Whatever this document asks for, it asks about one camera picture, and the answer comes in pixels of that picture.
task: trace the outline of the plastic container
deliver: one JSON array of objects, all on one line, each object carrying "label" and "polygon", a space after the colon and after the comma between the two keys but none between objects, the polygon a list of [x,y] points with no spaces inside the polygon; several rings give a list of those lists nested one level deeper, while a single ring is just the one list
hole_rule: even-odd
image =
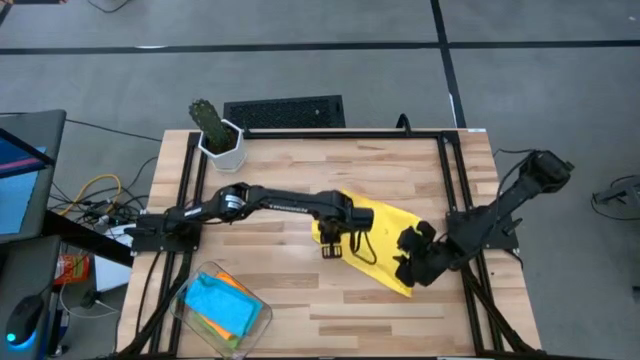
[{"label": "plastic container", "polygon": [[232,341],[225,340],[219,333],[213,330],[210,326],[206,325],[206,323],[203,321],[203,318],[185,303],[187,290],[195,281],[198,280],[198,277],[202,273],[214,278],[220,273],[223,273],[222,275],[230,276],[226,271],[224,271],[220,266],[212,261],[208,261],[200,265],[200,267],[198,267],[198,269],[193,274],[191,274],[187,282],[185,282],[182,287],[180,287],[180,290],[178,290],[178,293],[171,301],[171,313],[176,318],[182,320],[182,322],[190,327],[196,334],[198,334],[198,336],[200,336],[204,341],[211,345],[211,347],[213,347],[223,358],[242,359],[251,351],[251,349],[254,348],[254,346],[264,333],[265,329],[271,322],[271,318],[273,317],[271,307],[269,307],[269,305],[267,305],[264,301],[260,300],[260,298],[255,296],[246,286],[233,279],[236,283],[240,284],[244,288],[243,292],[247,296],[256,299],[262,304],[262,308],[260,309],[260,312],[258,313],[258,316],[251,329],[244,337],[236,338],[237,343],[235,344],[235,346],[233,346]]}]

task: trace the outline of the yellow cable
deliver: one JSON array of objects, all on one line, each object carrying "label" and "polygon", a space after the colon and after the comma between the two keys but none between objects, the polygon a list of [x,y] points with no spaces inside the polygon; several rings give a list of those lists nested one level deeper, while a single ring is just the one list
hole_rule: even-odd
[{"label": "yellow cable", "polygon": [[113,202],[111,203],[111,205],[109,205],[109,207],[107,208],[106,212],[108,213],[109,211],[113,210],[113,204],[118,200],[118,196],[120,196],[120,193],[122,192],[122,185],[120,184],[120,179],[116,175],[104,174],[104,175],[96,176],[93,179],[89,180],[89,182],[84,184],[84,186],[82,187],[82,189],[80,189],[80,192],[78,193],[76,198],[73,199],[73,202],[71,204],[69,204],[69,206],[67,206],[66,209],[60,211],[58,213],[58,215],[61,215],[61,216],[67,215],[67,213],[69,213],[69,211],[71,211],[71,208],[73,208],[73,206],[78,202],[78,200],[80,200],[82,198],[82,195],[84,195],[84,192],[87,191],[89,186],[93,185],[93,183],[95,183],[96,181],[99,181],[99,180],[102,180],[102,179],[108,179],[108,178],[114,179],[116,181],[116,183],[118,184],[118,192],[116,193],[116,196],[113,198]]}]

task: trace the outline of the yellow cloth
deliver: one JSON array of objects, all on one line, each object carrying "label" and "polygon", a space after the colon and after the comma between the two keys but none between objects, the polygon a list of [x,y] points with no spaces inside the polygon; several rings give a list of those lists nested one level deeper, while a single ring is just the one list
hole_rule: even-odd
[{"label": "yellow cloth", "polygon": [[[403,254],[403,252],[398,249],[400,233],[409,226],[415,229],[421,219],[414,214],[391,205],[370,200],[345,190],[342,190],[342,192],[353,200],[354,207],[373,209],[373,226],[368,235],[371,247],[378,256],[378,261],[374,265],[369,265],[353,256],[349,248],[350,234],[343,234],[340,239],[342,245],[342,260],[378,280],[390,289],[404,296],[411,297],[411,288],[405,286],[395,276],[396,269],[398,269],[398,262],[394,260],[393,257]],[[320,243],[320,232],[318,231],[317,221],[314,221],[311,225],[311,232],[313,240]],[[358,255],[365,259],[373,259],[364,235],[360,241]]]}]

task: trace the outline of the cactus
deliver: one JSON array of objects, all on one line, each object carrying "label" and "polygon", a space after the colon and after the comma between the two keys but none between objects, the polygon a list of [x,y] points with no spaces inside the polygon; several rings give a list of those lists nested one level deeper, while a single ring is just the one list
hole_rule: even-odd
[{"label": "cactus", "polygon": [[216,108],[204,99],[194,101],[189,106],[189,115],[208,140],[207,148],[214,154],[222,154],[233,149],[236,134],[220,121]]}]

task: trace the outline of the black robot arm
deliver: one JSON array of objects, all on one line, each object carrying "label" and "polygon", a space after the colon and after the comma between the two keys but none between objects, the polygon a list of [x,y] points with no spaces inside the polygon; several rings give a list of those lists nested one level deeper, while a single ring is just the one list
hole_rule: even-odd
[{"label": "black robot arm", "polygon": [[488,206],[480,206],[450,226],[444,241],[433,241],[435,230],[423,223],[421,233],[406,229],[398,247],[409,254],[396,258],[396,271],[405,285],[428,286],[447,269],[459,269],[478,254],[491,234],[507,226],[509,214],[541,193],[554,193],[568,181],[573,165],[550,151],[532,151],[520,165],[518,179]]},{"label": "black robot arm", "polygon": [[260,209],[309,214],[318,220],[324,258],[342,256],[342,234],[369,231],[373,225],[372,209],[354,207],[351,198],[336,190],[303,194],[237,183],[221,188],[211,200],[197,206],[168,209],[162,231],[179,235],[193,223],[214,219],[232,223]]}]

